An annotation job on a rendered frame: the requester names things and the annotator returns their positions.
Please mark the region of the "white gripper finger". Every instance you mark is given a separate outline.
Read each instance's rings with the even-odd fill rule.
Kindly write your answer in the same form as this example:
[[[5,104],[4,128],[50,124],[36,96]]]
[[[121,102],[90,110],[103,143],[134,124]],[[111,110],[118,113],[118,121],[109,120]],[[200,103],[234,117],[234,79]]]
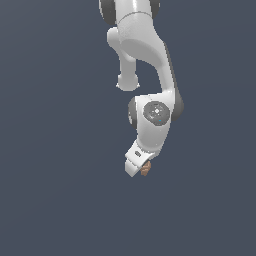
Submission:
[[[134,177],[142,167],[134,165],[129,159],[125,161],[125,171],[131,176]]]

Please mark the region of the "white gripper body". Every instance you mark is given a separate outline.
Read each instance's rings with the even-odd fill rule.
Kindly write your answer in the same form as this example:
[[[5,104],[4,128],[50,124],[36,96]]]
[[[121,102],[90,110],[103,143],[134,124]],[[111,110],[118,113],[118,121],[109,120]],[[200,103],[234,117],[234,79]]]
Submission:
[[[142,167],[144,163],[155,155],[154,152],[143,151],[134,141],[131,148],[125,154],[125,157],[137,167]]]

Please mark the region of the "small brown object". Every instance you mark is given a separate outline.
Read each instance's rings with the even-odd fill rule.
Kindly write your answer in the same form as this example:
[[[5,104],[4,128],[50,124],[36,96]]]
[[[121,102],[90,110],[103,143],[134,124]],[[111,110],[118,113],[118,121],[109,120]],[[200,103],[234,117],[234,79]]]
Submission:
[[[143,176],[146,176],[149,172],[149,170],[151,169],[151,162],[147,161],[142,168],[140,169],[140,172]]]

